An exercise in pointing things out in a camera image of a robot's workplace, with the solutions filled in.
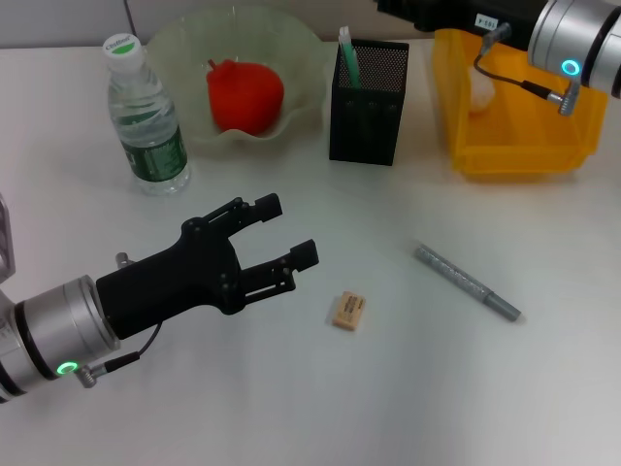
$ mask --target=beige eraser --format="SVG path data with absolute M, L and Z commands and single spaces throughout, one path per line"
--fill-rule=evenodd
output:
M 367 300 L 362 296 L 346 291 L 343 293 L 332 324 L 345 330 L 355 330 L 366 302 Z

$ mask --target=silver marker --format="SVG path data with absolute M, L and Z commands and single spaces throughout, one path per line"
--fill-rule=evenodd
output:
M 480 301 L 488 308 L 496 311 L 498 314 L 515 322 L 521 315 L 517 309 L 511 306 L 507 301 L 489 289 L 483 283 L 475 280 L 463 270 L 459 269 L 448 260 L 444 259 L 435 251 L 420 244 L 414 251 L 414 257 L 419 261 L 427 264 L 448 281 L 455 284 L 470 294 L 476 301 Z

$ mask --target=water bottle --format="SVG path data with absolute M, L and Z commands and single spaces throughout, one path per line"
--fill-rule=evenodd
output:
M 140 41 L 116 34 L 104 43 L 104 54 L 110 117 L 138 185 L 153 195 L 180 191 L 190 172 L 175 105 L 145 64 Z

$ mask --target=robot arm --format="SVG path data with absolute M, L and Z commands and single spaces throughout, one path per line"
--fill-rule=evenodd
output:
M 461 29 L 483 36 L 501 24 L 502 42 L 529 63 L 577 85 L 621 98 L 621 7 L 602 0 L 376 0 L 377 9 L 421 31 Z
M 82 277 L 14 305 L 0 291 L 0 403 L 78 371 L 84 386 L 134 362 L 142 351 L 97 366 L 126 339 L 196 306 L 230 316 L 246 305 L 295 289 L 293 271 L 319 262 L 313 241 L 271 262 L 242 269 L 229 238 L 280 216 L 275 194 L 254 206 L 237 198 L 185 222 L 169 249 L 96 283 Z M 0 283 L 13 274 L 9 213 L 0 197 Z

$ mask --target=bottle label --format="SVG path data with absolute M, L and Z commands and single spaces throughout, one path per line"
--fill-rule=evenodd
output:
M 159 183 L 170 180 L 181 173 L 187 164 L 187 152 L 179 127 L 171 139 L 152 148 L 136 148 L 121 143 L 132 171 L 146 182 Z

